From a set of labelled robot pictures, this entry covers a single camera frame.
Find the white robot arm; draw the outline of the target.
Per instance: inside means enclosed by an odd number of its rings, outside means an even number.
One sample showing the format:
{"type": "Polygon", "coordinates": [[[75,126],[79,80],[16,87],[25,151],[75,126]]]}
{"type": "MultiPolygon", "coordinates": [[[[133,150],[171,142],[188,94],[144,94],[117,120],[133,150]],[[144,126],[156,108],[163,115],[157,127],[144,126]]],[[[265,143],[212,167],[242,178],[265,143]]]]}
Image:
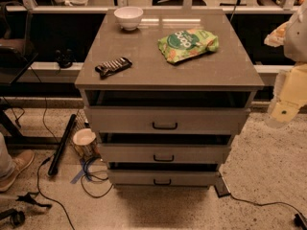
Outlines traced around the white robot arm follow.
{"type": "Polygon", "coordinates": [[[295,66],[281,70],[275,79],[273,98],[268,107],[269,127],[288,124],[307,104],[307,7],[303,3],[290,19],[273,30],[264,40],[268,46],[284,48],[284,56],[295,66]]]}

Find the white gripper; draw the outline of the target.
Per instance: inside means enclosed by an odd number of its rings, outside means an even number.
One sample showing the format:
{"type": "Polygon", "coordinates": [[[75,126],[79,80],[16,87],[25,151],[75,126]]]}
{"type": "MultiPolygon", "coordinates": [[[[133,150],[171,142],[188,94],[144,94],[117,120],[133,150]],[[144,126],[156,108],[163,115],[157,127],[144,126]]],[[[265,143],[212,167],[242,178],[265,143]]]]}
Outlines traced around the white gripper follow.
{"type": "Polygon", "coordinates": [[[307,104],[307,64],[296,64],[289,71],[281,71],[273,89],[266,124],[281,128],[287,125],[307,104]]]}

